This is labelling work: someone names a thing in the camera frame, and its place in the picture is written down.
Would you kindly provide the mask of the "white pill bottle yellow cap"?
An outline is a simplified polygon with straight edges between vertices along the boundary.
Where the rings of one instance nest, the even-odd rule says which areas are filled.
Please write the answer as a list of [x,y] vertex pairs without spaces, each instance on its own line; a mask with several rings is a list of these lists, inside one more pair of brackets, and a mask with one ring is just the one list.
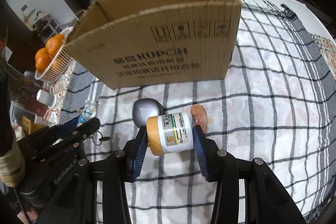
[[186,112],[149,117],[146,130],[149,147],[155,156],[194,148],[191,121]]

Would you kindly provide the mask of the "brown wooden bean piece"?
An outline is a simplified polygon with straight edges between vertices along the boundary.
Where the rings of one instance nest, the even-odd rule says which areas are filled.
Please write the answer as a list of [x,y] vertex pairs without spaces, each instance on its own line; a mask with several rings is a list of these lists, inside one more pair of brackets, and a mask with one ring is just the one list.
[[205,109],[199,104],[194,104],[190,107],[190,113],[193,117],[194,124],[199,125],[202,131],[206,133],[207,115]]

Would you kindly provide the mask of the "small white blue figurine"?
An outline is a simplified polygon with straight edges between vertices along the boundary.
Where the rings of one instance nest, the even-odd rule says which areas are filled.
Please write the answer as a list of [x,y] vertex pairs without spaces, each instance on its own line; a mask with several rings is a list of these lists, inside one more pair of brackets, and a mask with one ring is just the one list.
[[82,110],[78,110],[80,114],[78,118],[78,124],[83,124],[88,120],[96,117],[98,110],[98,103],[91,100],[85,100],[85,105]]

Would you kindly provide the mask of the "glass vase with dried flowers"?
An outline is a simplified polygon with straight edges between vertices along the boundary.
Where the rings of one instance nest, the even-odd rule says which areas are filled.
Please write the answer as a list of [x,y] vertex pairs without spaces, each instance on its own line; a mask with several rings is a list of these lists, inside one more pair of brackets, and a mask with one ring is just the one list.
[[18,72],[6,60],[6,42],[9,28],[1,25],[1,109],[11,103],[34,116],[44,117],[48,106],[38,101],[38,95],[46,91],[41,85]]

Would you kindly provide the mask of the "white fruit basket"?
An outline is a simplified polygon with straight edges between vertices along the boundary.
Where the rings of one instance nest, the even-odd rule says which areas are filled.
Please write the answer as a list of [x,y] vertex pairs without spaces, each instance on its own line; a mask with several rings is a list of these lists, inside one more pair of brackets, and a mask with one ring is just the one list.
[[[62,30],[59,34],[63,34],[65,39],[71,33],[72,27],[67,27]],[[51,63],[48,68],[42,73],[38,73],[35,69],[35,79],[42,81],[44,83],[52,84],[56,80],[60,78],[60,76],[66,71],[70,62],[72,60],[72,56],[67,52],[65,48],[65,43],[61,46],[58,53],[55,55],[54,58],[51,58]]]

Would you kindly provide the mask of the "orange fruit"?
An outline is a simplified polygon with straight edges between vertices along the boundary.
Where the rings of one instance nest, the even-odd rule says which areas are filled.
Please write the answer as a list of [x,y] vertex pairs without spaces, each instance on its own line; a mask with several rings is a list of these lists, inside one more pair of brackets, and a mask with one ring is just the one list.
[[63,43],[64,43],[65,40],[66,40],[63,34],[56,34],[56,35],[54,35],[54,38],[59,39],[59,40],[62,41]]
[[42,74],[50,65],[51,58],[47,48],[41,48],[35,55],[35,69],[38,73]]
[[63,40],[54,36],[47,40],[45,48],[47,49],[47,53],[49,54],[49,56],[54,58],[62,45]]

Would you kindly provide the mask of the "dark grey earbud case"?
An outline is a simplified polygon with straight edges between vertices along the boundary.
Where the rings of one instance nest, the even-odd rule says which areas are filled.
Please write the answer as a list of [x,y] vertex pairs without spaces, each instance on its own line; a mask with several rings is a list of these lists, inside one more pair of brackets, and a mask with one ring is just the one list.
[[138,128],[145,126],[148,118],[160,115],[163,115],[163,107],[154,99],[144,98],[133,104],[132,118]]

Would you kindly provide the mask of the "grey plaid tablecloth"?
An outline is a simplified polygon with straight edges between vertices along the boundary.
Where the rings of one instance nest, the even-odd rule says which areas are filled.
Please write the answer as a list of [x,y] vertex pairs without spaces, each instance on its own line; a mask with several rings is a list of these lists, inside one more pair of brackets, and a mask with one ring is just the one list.
[[335,200],[335,79],[310,34],[333,40],[303,5],[243,0],[238,40],[226,78],[112,90],[76,65],[60,110],[64,123],[98,103],[100,132],[90,161],[105,159],[135,137],[136,100],[153,98],[165,112],[207,113],[207,137],[237,158],[265,160],[308,223]]

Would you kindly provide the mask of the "brown cardboard box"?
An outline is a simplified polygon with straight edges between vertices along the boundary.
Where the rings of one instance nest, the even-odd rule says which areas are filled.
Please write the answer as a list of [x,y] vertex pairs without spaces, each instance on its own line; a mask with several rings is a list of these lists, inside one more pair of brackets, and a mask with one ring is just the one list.
[[112,89],[223,79],[241,0],[95,0],[66,50]]

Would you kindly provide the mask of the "patterned table runner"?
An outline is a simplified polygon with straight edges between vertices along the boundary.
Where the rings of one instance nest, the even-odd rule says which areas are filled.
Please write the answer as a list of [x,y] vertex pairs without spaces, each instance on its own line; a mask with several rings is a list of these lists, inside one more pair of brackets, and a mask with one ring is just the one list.
[[335,41],[319,36],[310,34],[313,40],[317,43],[323,59],[326,61],[333,78],[336,79],[336,47]]

